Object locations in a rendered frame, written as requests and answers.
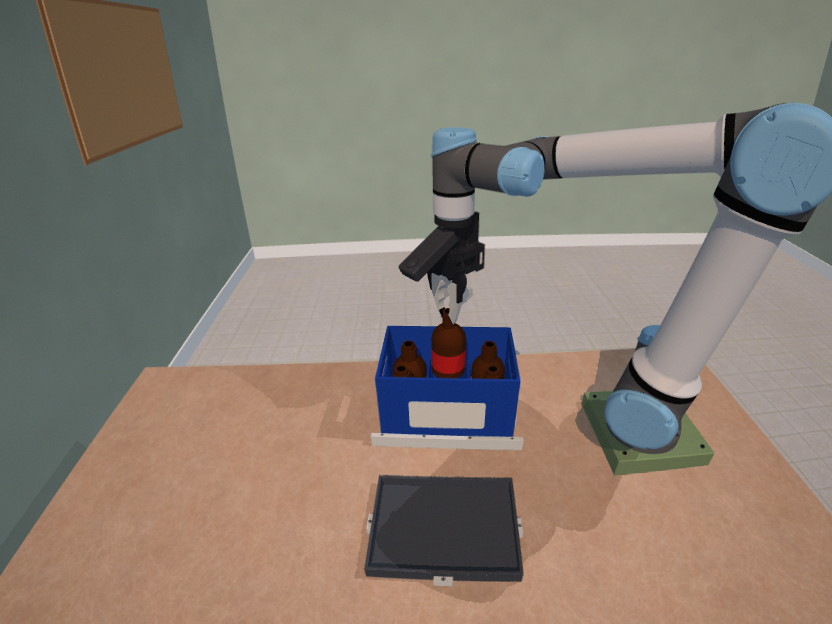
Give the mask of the blue plastic crate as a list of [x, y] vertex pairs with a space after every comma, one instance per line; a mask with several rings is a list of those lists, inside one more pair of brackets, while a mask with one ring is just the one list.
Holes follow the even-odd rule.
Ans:
[[[381, 433], [512, 437], [521, 380], [505, 342], [490, 327], [462, 327], [465, 373], [460, 378], [438, 378], [431, 357], [436, 327], [387, 326], [375, 376]], [[415, 343], [417, 355], [425, 361], [427, 378], [393, 377], [394, 363], [407, 340]], [[496, 343], [504, 379], [471, 379], [472, 363], [486, 341]]]

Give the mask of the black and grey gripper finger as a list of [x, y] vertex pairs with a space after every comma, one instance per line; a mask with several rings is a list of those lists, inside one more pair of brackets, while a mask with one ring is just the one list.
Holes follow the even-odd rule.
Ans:
[[[467, 278], [464, 274], [464, 269], [461, 269], [457, 266], [457, 273], [454, 278], [452, 278], [452, 283], [447, 286], [448, 293], [450, 296], [449, 302], [449, 318], [452, 324], [458, 319], [461, 306], [472, 297], [473, 290], [472, 288], [466, 287], [467, 286]], [[465, 292], [464, 292], [465, 291]], [[464, 293], [464, 294], [463, 294]]]
[[442, 318], [443, 310], [445, 309], [444, 299], [449, 296], [447, 286], [452, 283], [452, 280], [449, 281], [447, 277], [442, 275], [438, 276], [432, 268], [427, 272], [427, 276], [437, 309]]

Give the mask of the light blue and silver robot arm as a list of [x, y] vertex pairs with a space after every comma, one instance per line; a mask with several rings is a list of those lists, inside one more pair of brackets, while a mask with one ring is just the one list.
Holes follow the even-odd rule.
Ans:
[[716, 122], [540, 136], [506, 146], [477, 143], [475, 131], [462, 127], [433, 134], [433, 213], [448, 221], [474, 214], [475, 188], [529, 197], [544, 179], [721, 177], [713, 194], [718, 213], [691, 268], [661, 325], [642, 329], [607, 398], [608, 430], [632, 450], [661, 454], [676, 446], [703, 367], [781, 241], [800, 234], [832, 193], [832, 117], [803, 103], [770, 107]]

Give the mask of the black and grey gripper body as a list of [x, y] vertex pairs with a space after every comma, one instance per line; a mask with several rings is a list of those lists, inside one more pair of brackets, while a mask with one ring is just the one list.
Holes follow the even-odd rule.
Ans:
[[455, 228], [446, 229], [454, 231], [458, 238], [454, 246], [432, 267], [438, 276], [442, 275], [451, 281], [457, 273], [456, 264], [461, 269], [464, 269], [465, 265], [465, 274], [484, 269], [485, 244], [479, 242], [479, 212], [474, 212], [470, 218], [460, 221], [442, 220], [434, 214], [434, 223], [445, 228]]

